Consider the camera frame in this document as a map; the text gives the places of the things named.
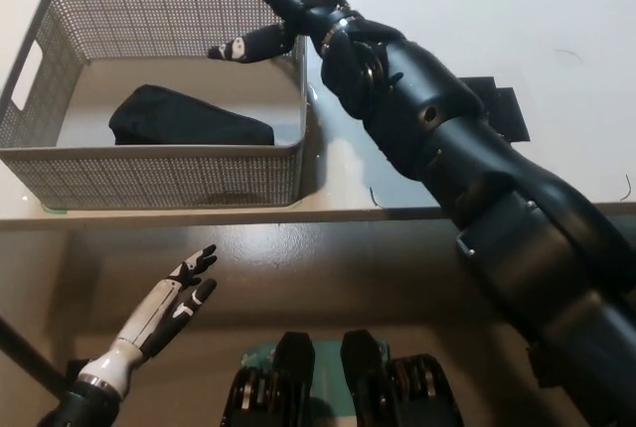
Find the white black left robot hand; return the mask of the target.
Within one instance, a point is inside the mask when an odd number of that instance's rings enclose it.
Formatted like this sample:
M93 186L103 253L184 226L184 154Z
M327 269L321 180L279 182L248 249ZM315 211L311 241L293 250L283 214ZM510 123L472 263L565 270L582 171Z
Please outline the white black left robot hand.
M161 279L130 315L117 335L145 359L157 356L191 321L217 287L203 274L217 261L212 244L182 261Z

